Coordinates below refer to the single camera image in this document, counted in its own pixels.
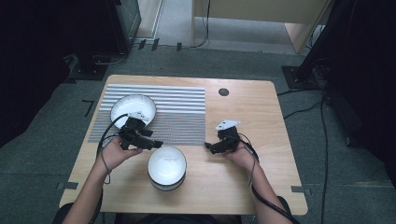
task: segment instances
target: metal grate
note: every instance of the metal grate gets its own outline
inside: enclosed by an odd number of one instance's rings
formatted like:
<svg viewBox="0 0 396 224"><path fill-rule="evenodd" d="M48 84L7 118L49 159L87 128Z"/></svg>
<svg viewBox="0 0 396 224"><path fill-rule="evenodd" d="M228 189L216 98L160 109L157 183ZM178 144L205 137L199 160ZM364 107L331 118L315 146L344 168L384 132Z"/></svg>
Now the metal grate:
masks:
<svg viewBox="0 0 396 224"><path fill-rule="evenodd" d="M99 107L89 142L99 142L111 123L111 107L122 97L144 94L150 97L157 113L147 129L154 131L151 138L172 146L200 146L205 141L205 88L108 84ZM108 134L117 133L112 127Z"/></svg>

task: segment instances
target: white bowl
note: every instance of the white bowl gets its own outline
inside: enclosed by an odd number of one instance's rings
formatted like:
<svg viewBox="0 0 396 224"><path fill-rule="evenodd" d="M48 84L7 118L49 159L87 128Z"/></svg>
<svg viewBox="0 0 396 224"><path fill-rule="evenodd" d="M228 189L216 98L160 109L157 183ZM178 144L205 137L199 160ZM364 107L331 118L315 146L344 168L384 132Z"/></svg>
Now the white bowl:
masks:
<svg viewBox="0 0 396 224"><path fill-rule="evenodd" d="M180 186L186 175L186 168L184 154L175 147L160 147L148 159L151 184L160 190L172 190Z"/></svg>
<svg viewBox="0 0 396 224"><path fill-rule="evenodd" d="M114 121L116 118L123 114L129 114L134 112L141 111L143 115L148 118L148 120L142 120L146 125L149 125L151 121L155 117L155 113L157 112L157 107L151 98L146 95L134 94L128 95L121 99L119 99L111 108L111 121ZM119 119L115 125L117 128L121 128L128 117L123 117Z"/></svg>

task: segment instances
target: handheld controller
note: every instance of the handheld controller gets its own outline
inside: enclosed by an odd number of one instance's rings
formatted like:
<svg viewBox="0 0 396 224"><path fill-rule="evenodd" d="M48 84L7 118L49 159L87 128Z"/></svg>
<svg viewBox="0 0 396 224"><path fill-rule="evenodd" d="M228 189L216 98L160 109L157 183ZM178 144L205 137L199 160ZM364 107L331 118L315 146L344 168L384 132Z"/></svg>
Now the handheld controller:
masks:
<svg viewBox="0 0 396 224"><path fill-rule="evenodd" d="M141 119L128 117L119 131L119 136L122 138L121 148L127 150L129 145L148 150L153 147L161 147L163 145L162 141L147 138L151 137L153 131L145 130L145 127L146 124Z"/></svg>
<svg viewBox="0 0 396 224"><path fill-rule="evenodd" d="M235 128L235 125L239 123L240 121L237 120L225 119L216 127L220 141L215 144L205 142L206 148L208 148L212 154L222 153L230 150L236 151L236 147L241 140L238 131Z"/></svg>

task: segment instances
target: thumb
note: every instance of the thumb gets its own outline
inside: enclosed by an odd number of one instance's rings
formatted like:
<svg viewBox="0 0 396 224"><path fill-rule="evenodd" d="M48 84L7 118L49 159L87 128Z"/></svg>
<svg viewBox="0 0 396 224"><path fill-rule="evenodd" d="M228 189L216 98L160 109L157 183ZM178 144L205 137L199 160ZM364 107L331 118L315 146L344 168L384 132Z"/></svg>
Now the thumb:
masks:
<svg viewBox="0 0 396 224"><path fill-rule="evenodd" d="M233 159L233 153L230 152L230 151L226 151L226 152L221 153L221 156L224 157L225 159L228 159L228 160L232 160Z"/></svg>
<svg viewBox="0 0 396 224"><path fill-rule="evenodd" d="M129 159L133 156L139 155L140 153L143 152L142 148L134 148L134 149L130 149L130 150L124 150L124 154L126 156L126 159Z"/></svg>

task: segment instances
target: hand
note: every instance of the hand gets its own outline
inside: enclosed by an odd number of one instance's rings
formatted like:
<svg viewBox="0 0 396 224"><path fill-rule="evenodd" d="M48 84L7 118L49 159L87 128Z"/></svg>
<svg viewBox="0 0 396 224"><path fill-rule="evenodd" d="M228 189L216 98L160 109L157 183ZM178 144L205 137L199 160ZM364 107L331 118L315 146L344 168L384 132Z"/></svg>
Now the hand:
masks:
<svg viewBox="0 0 396 224"><path fill-rule="evenodd" d="M122 139L119 136L114 137L99 153L94 166L105 166L101 155L103 154L108 171L111 172L113 169L121 165L124 161L128 160L132 156L142 153L143 151L142 148L123 150L120 146L121 142Z"/></svg>
<svg viewBox="0 0 396 224"><path fill-rule="evenodd" d="M224 158L233 161L238 166L250 171L254 165L253 156L247 151L244 143L239 142L235 152L227 151L221 154Z"/></svg>

